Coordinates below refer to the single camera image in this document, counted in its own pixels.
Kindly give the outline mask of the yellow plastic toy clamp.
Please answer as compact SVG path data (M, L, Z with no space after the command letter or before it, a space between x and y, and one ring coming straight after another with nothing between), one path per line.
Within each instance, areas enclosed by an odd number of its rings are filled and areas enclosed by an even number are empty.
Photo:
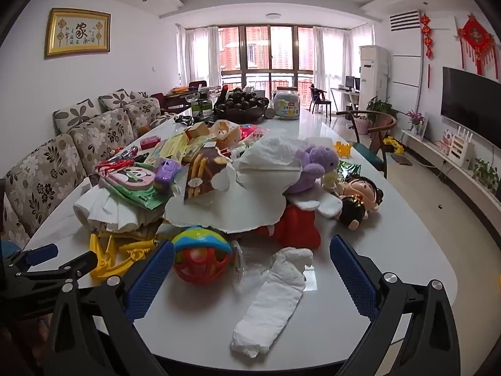
M113 234L99 237L93 233L89 249L97 256L98 263L90 276L97 284L113 276L123 277L136 262L154 251L157 244L154 239L120 244Z

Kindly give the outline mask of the pink green plastic bag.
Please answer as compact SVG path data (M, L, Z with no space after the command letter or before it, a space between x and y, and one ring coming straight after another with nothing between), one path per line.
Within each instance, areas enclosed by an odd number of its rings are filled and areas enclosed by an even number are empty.
M100 165L96 172L113 194L148 211L163 206L169 199L167 193L155 188L156 171L151 165L123 160Z

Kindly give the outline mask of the large white torn paper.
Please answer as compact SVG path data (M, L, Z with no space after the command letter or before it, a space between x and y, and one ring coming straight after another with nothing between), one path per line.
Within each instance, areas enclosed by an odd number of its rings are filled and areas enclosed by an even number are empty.
M214 190L192 201L184 200L188 165L174 178L164 218L176 227L211 227L225 233L272 225L284 213L284 192L302 172L296 152L307 147L306 141L284 130L269 131L230 161L228 190Z

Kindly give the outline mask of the red ball toy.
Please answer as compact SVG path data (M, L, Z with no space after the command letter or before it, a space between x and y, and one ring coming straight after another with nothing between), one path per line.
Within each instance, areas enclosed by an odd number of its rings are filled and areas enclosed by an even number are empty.
M177 275L194 285L213 283L226 272L233 257L230 243L218 232L203 227L184 230L172 243Z

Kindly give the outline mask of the red plush toy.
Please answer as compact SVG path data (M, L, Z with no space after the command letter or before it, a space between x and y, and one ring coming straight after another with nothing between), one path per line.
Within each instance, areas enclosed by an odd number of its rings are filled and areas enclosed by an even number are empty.
M317 249L321 245L321 236L315 226L315 212L303 211L293 205L286 206L277 223L258 227L254 233L270 238L282 248Z

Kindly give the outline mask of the doll with black hair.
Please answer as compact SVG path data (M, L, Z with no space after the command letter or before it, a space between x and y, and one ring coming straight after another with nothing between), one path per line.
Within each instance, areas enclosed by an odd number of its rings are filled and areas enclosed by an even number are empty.
M379 210L383 197L383 191L369 178L349 175L341 184L342 209L337 220L354 231L369 217L370 212Z

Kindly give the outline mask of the floral sofa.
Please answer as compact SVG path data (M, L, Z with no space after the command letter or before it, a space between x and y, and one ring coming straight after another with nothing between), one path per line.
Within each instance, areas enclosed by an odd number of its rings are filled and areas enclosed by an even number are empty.
M114 93L119 104L84 117L34 149L3 177L1 239L24 248L40 226L100 162L154 126L161 117L156 97Z

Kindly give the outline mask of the purple toy gun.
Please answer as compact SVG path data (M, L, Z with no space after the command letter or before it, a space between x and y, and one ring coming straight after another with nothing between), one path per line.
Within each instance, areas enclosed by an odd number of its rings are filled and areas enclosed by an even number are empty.
M166 193L181 169L182 165L175 159L158 159L155 172L155 189L161 193Z

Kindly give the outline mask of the brown snack box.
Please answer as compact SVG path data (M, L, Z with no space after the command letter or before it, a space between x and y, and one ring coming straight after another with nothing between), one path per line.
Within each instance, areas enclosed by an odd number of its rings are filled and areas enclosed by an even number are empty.
M192 201L214 190L229 189L230 159L218 147L203 147L190 162L184 200Z

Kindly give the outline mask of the small yellow toy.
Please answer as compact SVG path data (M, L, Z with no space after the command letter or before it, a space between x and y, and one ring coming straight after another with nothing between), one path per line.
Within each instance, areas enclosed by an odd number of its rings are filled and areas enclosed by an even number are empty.
M347 159L351 157L352 143L344 144L341 141L337 141L334 145L334 150L338 156L342 159Z

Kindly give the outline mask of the white plastic jar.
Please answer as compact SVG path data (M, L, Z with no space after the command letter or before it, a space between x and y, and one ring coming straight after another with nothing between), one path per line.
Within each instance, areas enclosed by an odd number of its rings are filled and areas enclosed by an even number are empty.
M297 88L279 86L273 93L273 109L275 116L284 120L300 118L301 99Z

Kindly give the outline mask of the white standing air conditioner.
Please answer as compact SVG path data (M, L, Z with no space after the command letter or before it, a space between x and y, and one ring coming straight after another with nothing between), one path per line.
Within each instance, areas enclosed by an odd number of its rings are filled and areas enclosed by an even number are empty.
M390 53L377 45L360 48L359 109L367 110L373 98L387 99Z

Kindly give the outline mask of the black television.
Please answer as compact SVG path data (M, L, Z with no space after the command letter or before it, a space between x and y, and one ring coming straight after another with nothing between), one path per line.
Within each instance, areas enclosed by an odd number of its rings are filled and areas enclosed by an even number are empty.
M441 115L499 148L501 84L464 70L443 67Z

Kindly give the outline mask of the gold framed calligraphy picture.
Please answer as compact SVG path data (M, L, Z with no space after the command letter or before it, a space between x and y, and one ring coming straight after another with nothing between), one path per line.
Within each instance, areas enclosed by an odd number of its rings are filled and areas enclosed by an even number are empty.
M111 15L79 8L52 8L47 23L46 59L111 51Z

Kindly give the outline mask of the red chinese knot decoration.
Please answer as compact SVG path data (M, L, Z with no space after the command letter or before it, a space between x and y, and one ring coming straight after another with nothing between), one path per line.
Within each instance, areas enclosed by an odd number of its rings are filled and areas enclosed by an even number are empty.
M476 66L477 75L485 76L485 70L492 66L495 79L498 80L498 54L494 36L486 30L473 14L468 15L464 26L458 28L457 32L462 69L466 69L464 58L468 56Z

